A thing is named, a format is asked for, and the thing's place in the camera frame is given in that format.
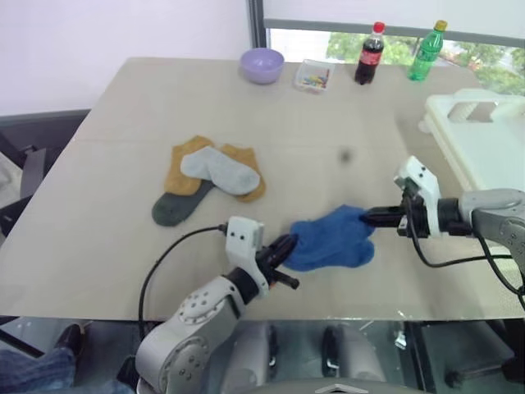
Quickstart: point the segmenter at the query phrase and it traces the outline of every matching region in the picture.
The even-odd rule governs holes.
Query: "shoe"
[[[135,357],[131,355],[124,360],[124,364],[122,364],[121,369],[118,371],[116,380],[135,390],[139,383],[139,378],[139,373],[135,369]]]
[[[78,359],[84,349],[85,338],[84,328],[79,324],[72,324],[62,332],[54,347],[70,349]]]

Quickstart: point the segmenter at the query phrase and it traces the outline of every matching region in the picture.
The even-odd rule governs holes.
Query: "gray sock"
[[[176,226],[191,215],[214,186],[213,182],[203,181],[194,195],[164,193],[153,206],[153,220],[161,226]]]

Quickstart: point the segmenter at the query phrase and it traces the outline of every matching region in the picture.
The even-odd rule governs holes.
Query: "purple bowl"
[[[284,65],[283,56],[269,48],[250,49],[240,57],[244,77],[256,84],[271,84],[278,80]]]

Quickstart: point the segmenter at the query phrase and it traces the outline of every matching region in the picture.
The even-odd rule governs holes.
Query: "beige tabletop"
[[[418,130],[429,94],[477,87],[470,71],[436,67],[414,83],[380,66],[371,85],[338,65],[323,95],[292,87],[297,64],[278,83],[253,85],[236,62],[136,58],[118,72],[45,178],[0,249],[0,314],[135,320],[139,290],[158,256],[180,235],[231,215],[265,223],[265,242],[293,221],[342,204],[400,201],[396,168],[415,154],[442,194],[461,193],[431,135]],[[171,146],[194,135],[217,146],[252,146],[267,183],[242,204],[212,190],[186,222],[160,227],[151,208],[162,194]],[[341,152],[350,152],[343,163]],[[277,286],[255,300],[256,319],[461,319],[523,316],[485,262],[432,269],[408,239],[379,229],[373,261],[361,268],[294,273],[297,291]],[[227,267],[224,237],[192,237],[151,281],[145,314],[164,319]],[[472,240],[422,241],[430,260],[481,253]]]

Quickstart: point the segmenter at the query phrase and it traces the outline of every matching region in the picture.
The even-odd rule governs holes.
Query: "green bottle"
[[[419,45],[418,54],[413,59],[409,70],[410,80],[425,80],[432,64],[443,48],[443,32],[446,29],[445,21],[437,21],[432,31]]]

